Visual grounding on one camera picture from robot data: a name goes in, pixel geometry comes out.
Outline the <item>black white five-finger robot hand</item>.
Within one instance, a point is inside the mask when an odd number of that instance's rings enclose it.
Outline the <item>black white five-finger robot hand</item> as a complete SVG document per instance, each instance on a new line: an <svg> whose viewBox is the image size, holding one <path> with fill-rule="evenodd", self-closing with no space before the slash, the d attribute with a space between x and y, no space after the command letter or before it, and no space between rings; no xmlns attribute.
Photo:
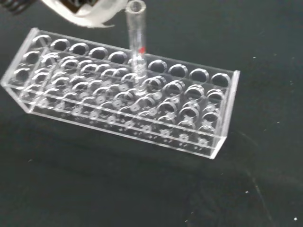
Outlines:
<svg viewBox="0 0 303 227"><path fill-rule="evenodd" d="M67 21L87 28L107 28L105 23L125 9L126 0L42 0Z"/></svg>

